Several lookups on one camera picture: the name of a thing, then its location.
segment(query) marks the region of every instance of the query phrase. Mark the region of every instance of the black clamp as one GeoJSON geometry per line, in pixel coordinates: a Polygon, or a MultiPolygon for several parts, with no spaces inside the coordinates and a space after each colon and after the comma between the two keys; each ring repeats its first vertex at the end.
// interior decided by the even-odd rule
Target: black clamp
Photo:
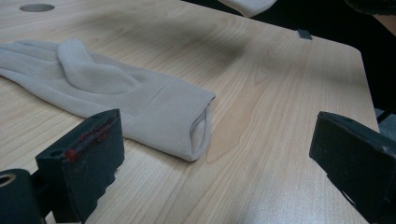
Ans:
{"type": "Polygon", "coordinates": [[[38,170],[0,172],[1,223],[82,222],[115,180],[124,161],[118,109],[85,119],[39,153],[38,170]]]}
{"type": "Polygon", "coordinates": [[[396,142],[320,112],[309,156],[369,223],[396,223],[396,142]]]}

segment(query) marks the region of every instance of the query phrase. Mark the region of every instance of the dark background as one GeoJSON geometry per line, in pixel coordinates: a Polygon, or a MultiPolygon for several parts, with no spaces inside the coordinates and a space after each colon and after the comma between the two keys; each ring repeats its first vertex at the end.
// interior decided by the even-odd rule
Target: dark background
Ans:
{"type": "MultiPolygon", "coordinates": [[[[184,0],[241,15],[217,0],[184,0]]],[[[251,18],[358,49],[375,108],[396,106],[396,37],[372,15],[355,11],[344,0],[277,0],[251,18]]]]}

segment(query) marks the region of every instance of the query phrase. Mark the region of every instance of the desk surface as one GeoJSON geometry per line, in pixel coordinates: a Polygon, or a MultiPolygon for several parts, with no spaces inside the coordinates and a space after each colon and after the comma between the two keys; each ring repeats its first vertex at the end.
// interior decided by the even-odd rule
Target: desk surface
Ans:
{"type": "MultiPolygon", "coordinates": [[[[356,49],[177,0],[39,2],[55,9],[0,3],[0,42],[76,37],[217,95],[201,159],[125,140],[126,160],[88,223],[365,223],[308,157],[320,110],[377,130],[356,49]]],[[[82,121],[2,77],[0,105],[0,170],[34,172],[35,155],[82,121]]]]}

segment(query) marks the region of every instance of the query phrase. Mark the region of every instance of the glove finger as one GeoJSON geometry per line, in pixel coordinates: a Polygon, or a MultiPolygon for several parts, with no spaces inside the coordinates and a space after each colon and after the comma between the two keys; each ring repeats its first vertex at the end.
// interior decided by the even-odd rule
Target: glove finger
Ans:
{"type": "Polygon", "coordinates": [[[58,61],[56,52],[50,51],[48,49],[42,49],[36,46],[26,45],[22,42],[15,42],[12,44],[1,44],[0,48],[6,49],[8,51],[17,52],[19,54],[27,55],[32,58],[37,58],[43,61],[48,61],[48,62],[58,61]]]}
{"type": "Polygon", "coordinates": [[[74,87],[92,93],[121,94],[131,91],[137,81],[117,66],[96,63],[83,43],[72,39],[58,48],[67,80],[74,87]]]}
{"type": "Polygon", "coordinates": [[[0,45],[0,68],[30,77],[59,78],[64,77],[59,62],[44,61],[31,56],[17,45],[0,45]]]}
{"type": "Polygon", "coordinates": [[[18,42],[25,44],[27,46],[33,46],[33,47],[37,47],[40,49],[46,49],[46,50],[52,51],[54,53],[56,53],[58,46],[59,46],[56,43],[37,41],[37,40],[20,40],[18,42]]]}

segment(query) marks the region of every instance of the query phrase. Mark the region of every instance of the white glove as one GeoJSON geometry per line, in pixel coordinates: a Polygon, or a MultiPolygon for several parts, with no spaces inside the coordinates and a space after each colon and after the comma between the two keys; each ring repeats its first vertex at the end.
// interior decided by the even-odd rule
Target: white glove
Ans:
{"type": "Polygon", "coordinates": [[[119,108],[124,137],[184,160],[208,146],[213,92],[88,52],[76,39],[2,44],[0,75],[83,118],[119,108]]]}
{"type": "Polygon", "coordinates": [[[254,17],[268,8],[276,0],[219,0],[222,4],[239,11],[244,17],[254,17]]]}

